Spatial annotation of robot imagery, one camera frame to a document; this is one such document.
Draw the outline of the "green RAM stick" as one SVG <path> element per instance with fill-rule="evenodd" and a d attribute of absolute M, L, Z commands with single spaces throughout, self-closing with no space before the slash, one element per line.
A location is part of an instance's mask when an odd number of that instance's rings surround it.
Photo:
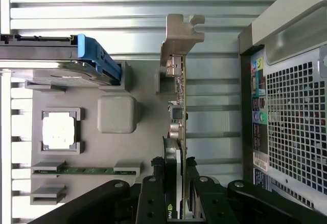
<path fill-rule="evenodd" d="M 56 170 L 39 169 L 34 170 L 32 175 L 37 176 L 61 176 L 61 175 L 139 175 L 139 168 L 114 169 L 114 168 L 92 168 L 92 167 L 63 167 Z"/>

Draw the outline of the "black and silver PC case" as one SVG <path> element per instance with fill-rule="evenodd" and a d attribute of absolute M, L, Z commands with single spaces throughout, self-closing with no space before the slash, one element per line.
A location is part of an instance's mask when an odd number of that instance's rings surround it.
<path fill-rule="evenodd" d="M 327 0 L 277 0 L 238 44 L 244 180 L 327 215 Z"/>

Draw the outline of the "grey plastic parts rack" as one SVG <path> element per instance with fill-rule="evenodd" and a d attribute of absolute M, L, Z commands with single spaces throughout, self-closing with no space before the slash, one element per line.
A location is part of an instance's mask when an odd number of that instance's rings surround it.
<path fill-rule="evenodd" d="M 66 203 L 107 181 L 133 184 L 151 174 L 151 159 L 164 152 L 174 81 L 155 61 L 122 61 L 121 65 L 119 87 L 33 90 L 31 204 Z M 70 149 L 43 145 L 42 122 L 49 113 L 74 117 L 75 142 Z M 63 167 L 139 168 L 139 175 L 32 175 L 34 170 Z"/>

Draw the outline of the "silver CPU chip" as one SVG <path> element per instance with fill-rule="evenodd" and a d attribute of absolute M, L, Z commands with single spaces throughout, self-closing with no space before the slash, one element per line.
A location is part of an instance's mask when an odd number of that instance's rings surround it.
<path fill-rule="evenodd" d="M 75 142 L 75 119 L 69 113 L 49 113 L 42 122 L 42 142 L 47 149 L 70 149 Z"/>

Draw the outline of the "hard disk with blue caddy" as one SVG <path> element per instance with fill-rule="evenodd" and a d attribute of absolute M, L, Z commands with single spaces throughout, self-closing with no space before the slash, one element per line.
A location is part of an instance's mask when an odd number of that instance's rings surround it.
<path fill-rule="evenodd" d="M 118 86 L 122 68 L 94 39 L 0 34 L 0 74 L 10 73 L 32 85 Z"/>

